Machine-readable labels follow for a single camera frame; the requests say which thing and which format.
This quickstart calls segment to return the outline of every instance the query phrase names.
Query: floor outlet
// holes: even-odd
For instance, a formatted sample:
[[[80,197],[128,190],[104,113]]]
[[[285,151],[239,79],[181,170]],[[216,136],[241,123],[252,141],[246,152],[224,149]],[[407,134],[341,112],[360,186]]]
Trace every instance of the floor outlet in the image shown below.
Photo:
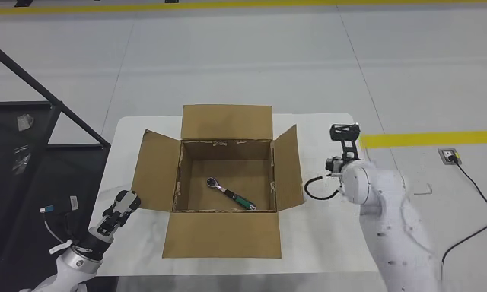
[[[454,148],[438,148],[438,153],[440,154],[441,160],[443,164],[446,165],[455,165],[453,161],[448,160],[449,156],[455,155],[458,159],[458,164],[462,164],[462,160],[460,159],[460,155],[457,153],[457,150]]]

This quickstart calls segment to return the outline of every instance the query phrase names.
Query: cardboard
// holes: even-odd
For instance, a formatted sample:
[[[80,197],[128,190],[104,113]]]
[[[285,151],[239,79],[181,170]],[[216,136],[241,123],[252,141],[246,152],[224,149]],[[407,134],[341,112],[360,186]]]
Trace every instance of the cardboard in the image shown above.
[[[303,194],[296,192],[303,184],[299,164],[296,125],[274,141],[275,187],[278,211],[304,203]]]
[[[281,258],[277,213],[173,213],[164,258]]]
[[[272,140],[272,107],[185,105],[181,138]]]
[[[304,203],[296,125],[273,141],[270,106],[184,106],[181,138],[146,131],[132,184],[141,208],[171,212],[163,257],[281,258],[279,211]]]
[[[178,140],[145,130],[132,182],[141,208],[172,211],[179,156]]]

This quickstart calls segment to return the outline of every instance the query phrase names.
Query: white table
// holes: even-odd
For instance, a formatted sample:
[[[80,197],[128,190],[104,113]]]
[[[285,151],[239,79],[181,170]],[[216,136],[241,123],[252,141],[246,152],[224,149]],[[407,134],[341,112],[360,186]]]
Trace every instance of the white table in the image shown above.
[[[351,124],[346,113],[275,114],[274,135],[298,124],[298,147],[303,181],[324,174],[325,160],[342,153],[329,138],[333,123]],[[181,117],[126,117],[119,121],[90,225],[121,189],[130,189],[144,130],[180,137]],[[317,195],[330,194],[338,182],[313,184]],[[226,275],[377,271],[358,223],[357,205],[341,195],[279,212],[282,259],[162,259],[169,213],[138,209],[117,230],[105,253],[98,276]]]

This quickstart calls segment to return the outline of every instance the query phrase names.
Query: floor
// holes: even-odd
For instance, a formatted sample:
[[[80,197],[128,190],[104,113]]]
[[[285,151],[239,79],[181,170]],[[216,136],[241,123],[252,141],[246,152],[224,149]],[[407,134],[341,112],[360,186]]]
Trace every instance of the floor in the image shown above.
[[[366,134],[485,130],[486,15],[485,3],[5,15],[0,47],[109,141],[124,116],[180,115],[191,103],[350,113]],[[4,67],[0,79],[0,100],[41,98]],[[90,139],[65,118],[52,143],[72,142]],[[414,193],[432,189],[412,201],[442,254],[485,226],[487,208],[436,149],[368,156],[403,171]],[[487,147],[456,149],[487,189]],[[485,244],[487,233],[448,256],[447,291],[484,290]],[[385,290],[376,273],[249,276],[250,286],[230,275],[121,278],[119,290]]]

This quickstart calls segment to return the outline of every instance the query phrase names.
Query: yellow stripe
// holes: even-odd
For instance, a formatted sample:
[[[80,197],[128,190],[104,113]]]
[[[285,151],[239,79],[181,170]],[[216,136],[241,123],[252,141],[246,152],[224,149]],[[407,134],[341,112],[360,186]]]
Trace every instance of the yellow stripe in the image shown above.
[[[426,132],[421,134],[362,135],[363,148],[394,148],[398,146],[430,146],[458,144],[487,144],[487,131]]]
[[[95,13],[121,11],[160,11],[216,8],[269,8],[299,6],[333,5],[404,5],[432,3],[487,2],[487,0],[247,0],[216,2],[181,2],[178,4],[139,4],[139,5],[96,5],[75,7],[33,7],[0,8],[0,14],[59,14],[59,13]]]

